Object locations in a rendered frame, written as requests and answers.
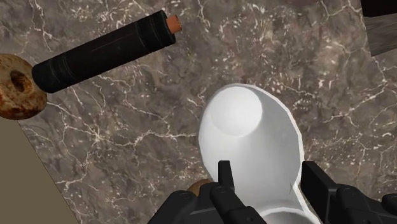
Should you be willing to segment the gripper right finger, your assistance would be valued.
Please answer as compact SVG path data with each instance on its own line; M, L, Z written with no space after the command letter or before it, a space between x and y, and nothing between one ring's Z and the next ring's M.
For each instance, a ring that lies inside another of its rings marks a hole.
M323 224L397 224L397 193L371 199L334 182L314 161L302 162L300 186Z

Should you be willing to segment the white cup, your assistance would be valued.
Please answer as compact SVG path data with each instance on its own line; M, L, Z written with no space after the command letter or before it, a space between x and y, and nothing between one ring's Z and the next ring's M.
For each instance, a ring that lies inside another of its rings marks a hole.
M218 162L230 162L236 195L267 224L321 224L298 187L302 135L272 94L241 83L217 90L202 115L198 144L214 181Z

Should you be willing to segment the small brown round object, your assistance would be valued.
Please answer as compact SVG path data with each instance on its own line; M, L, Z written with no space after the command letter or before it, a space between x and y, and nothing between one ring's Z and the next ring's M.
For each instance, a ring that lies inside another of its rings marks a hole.
M192 184L187 190L189 192L194 193L196 196L199 196L200 187L202 185L205 185L205 184L208 184L208 183L212 183L212 179L211 178L201 179L201 180L195 182L194 184Z

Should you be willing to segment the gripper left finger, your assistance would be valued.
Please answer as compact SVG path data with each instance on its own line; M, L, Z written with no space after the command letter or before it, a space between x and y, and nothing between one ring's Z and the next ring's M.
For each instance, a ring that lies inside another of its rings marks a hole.
M230 162L218 162L218 181L191 191L172 192L148 224L267 224L251 206L245 206L234 192Z

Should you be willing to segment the brown bagel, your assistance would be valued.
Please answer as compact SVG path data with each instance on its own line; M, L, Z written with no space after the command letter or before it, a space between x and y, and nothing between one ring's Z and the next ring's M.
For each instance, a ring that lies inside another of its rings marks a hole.
M32 66L24 59L0 53L0 116L10 120L31 118L47 103L47 94L32 78Z

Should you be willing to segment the black cylinder with orange tip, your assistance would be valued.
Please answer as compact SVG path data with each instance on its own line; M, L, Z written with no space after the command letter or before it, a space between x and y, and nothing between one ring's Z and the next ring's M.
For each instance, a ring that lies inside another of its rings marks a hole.
M32 77L41 90L55 93L171 46L181 30L177 16L160 10L36 64Z

